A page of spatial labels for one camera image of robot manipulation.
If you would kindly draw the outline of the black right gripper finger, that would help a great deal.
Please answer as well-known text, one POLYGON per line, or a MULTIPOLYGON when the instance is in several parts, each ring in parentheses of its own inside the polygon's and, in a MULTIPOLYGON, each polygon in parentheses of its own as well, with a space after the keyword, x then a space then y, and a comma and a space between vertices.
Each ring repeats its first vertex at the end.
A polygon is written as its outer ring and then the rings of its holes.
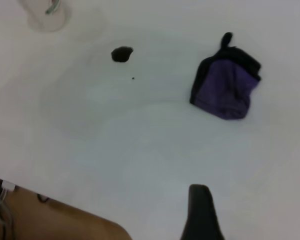
POLYGON ((182 240, 224 240, 210 189, 192 184, 188 192, 187 220, 182 240))

